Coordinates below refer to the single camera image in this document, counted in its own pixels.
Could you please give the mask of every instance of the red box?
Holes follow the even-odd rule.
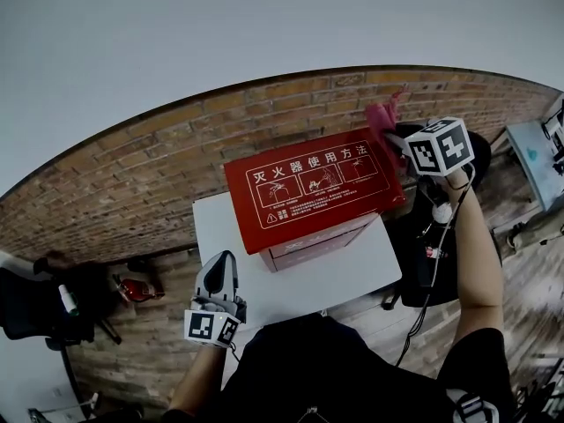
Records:
[[[249,254],[261,252],[274,271],[281,268],[273,259],[295,250],[309,249],[302,261],[313,258],[312,252],[320,255],[319,249],[311,249],[316,243],[306,243],[303,237],[324,236],[324,231],[338,231],[335,226],[365,216],[355,227],[320,239],[323,244],[330,241],[333,250],[348,244],[377,213],[405,202],[393,166],[369,129],[232,161],[225,171],[245,249]],[[353,230],[357,232],[343,237]],[[288,244],[297,246],[286,252]]]

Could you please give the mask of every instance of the black chair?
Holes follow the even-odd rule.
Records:
[[[33,281],[0,268],[0,326],[11,340],[43,336],[55,351],[93,341],[93,324],[64,309],[55,281]]]
[[[421,129],[418,125],[410,124],[400,124],[397,128],[402,137],[407,137]],[[469,138],[475,155],[472,165],[476,170],[472,187],[476,189],[489,168],[492,152],[487,141],[477,133],[469,132]],[[435,259],[427,257],[427,247],[436,248],[443,232],[442,226],[431,224],[432,209],[433,204],[418,188],[412,211],[399,219],[384,223],[402,272],[402,278],[395,285],[393,298],[382,304],[385,310],[392,310],[400,297],[406,307],[421,308],[430,292],[428,306],[458,299],[454,227],[450,228],[445,236],[442,251],[447,256],[439,260],[432,291],[430,288]]]

